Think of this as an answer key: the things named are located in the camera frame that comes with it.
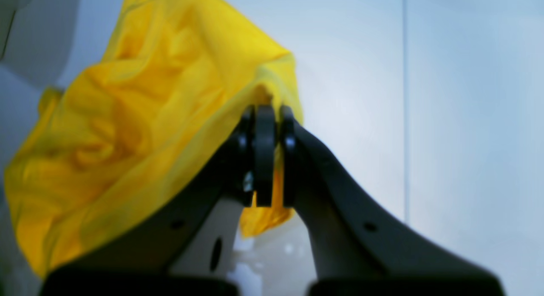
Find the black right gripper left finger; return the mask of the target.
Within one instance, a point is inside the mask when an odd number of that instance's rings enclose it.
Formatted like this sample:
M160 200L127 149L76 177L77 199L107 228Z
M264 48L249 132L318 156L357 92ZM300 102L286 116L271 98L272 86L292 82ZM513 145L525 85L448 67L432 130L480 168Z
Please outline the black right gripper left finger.
M271 106L248 106L232 134L169 203L107 245L53 271L41 296L237 296L226 280L236 225L270 207Z

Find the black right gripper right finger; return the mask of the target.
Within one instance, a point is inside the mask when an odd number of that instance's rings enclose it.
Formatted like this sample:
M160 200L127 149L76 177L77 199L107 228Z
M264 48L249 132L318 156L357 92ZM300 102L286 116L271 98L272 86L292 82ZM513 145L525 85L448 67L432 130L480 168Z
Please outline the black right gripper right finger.
M334 154L280 109L285 207L305 224L317 281L309 296L503 296L493 273L386 211Z

